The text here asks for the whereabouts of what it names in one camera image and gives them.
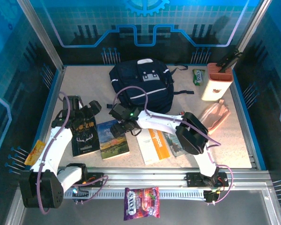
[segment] pen holder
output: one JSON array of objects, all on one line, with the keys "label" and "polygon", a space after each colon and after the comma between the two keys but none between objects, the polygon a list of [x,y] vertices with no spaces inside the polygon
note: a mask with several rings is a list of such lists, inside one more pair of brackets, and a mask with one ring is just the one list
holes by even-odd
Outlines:
[{"label": "pen holder", "polygon": [[216,63],[207,64],[207,74],[203,76],[201,99],[204,101],[216,101],[220,99],[233,82],[232,69],[226,69],[225,73],[219,73],[221,67]]}]

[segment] candy bag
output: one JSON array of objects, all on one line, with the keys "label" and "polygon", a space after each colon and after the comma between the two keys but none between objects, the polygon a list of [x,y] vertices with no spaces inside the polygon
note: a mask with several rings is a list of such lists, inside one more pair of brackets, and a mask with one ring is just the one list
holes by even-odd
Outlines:
[{"label": "candy bag", "polygon": [[159,218],[159,188],[125,188],[124,220],[154,216]]},{"label": "candy bag", "polygon": [[203,82],[203,76],[205,74],[205,70],[203,70],[203,69],[193,69],[192,72],[193,72],[192,82],[196,86],[201,86],[202,82]]}]

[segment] snack package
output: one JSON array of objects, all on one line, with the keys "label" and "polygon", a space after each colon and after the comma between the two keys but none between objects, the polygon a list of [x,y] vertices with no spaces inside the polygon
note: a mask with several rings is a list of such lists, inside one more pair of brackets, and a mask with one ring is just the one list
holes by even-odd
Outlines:
[{"label": "snack package", "polygon": [[193,83],[197,86],[202,85],[203,82],[203,76],[205,74],[205,70],[203,69],[193,69]]},{"label": "snack package", "polygon": [[33,166],[41,156],[46,144],[40,140],[37,141],[31,153],[27,156],[24,164]]},{"label": "snack package", "polygon": [[159,218],[159,188],[125,188],[124,220],[149,216]]}]

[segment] purple candy bag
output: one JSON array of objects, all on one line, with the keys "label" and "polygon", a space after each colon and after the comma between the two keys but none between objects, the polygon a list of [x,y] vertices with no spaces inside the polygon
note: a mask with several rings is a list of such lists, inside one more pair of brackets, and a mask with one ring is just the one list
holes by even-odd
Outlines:
[{"label": "purple candy bag", "polygon": [[154,216],[159,218],[159,188],[125,188],[124,220]]}]

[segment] landscape book cover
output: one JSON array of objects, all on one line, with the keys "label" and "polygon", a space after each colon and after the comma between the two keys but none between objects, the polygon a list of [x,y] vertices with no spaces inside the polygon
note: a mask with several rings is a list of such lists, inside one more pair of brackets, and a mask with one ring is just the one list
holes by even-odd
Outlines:
[{"label": "landscape book cover", "polygon": [[117,122],[117,120],[111,120],[97,125],[101,156],[103,160],[129,153],[125,134],[115,138],[111,133],[112,125],[116,124]]}]

